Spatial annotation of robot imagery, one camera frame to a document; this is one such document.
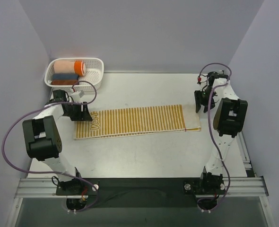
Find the yellow white striped towel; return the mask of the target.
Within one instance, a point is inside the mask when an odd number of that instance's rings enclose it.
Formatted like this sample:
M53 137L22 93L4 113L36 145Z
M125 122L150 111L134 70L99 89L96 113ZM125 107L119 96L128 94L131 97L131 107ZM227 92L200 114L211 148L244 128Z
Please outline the yellow white striped towel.
M75 124L74 139L91 140L154 133L200 131L193 105L163 105L100 110L90 113L91 122Z

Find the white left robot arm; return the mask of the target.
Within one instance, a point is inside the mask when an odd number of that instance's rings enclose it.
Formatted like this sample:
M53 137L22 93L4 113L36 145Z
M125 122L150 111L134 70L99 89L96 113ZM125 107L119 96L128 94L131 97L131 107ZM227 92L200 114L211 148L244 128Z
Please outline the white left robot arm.
M80 100L83 92L69 95L63 90L55 90L52 95L37 116L22 123L26 152L30 158L50 168L52 181L57 181L60 194L81 194L86 186L79 170L62 153L57 121L61 117L68 117L72 122L91 122L93 118L88 110L89 103Z

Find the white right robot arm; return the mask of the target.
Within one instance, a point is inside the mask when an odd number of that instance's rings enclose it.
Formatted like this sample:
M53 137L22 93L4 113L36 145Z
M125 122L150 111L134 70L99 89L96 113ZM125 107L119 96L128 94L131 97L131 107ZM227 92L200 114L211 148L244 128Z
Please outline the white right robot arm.
M209 131L215 132L211 141L215 143L201 177L194 181L192 190L198 195L221 195L226 190L223 162L233 140L243 129L248 103L235 94L227 82L228 75L212 71L206 78L206 85L194 91L195 111L198 113L204 107Z

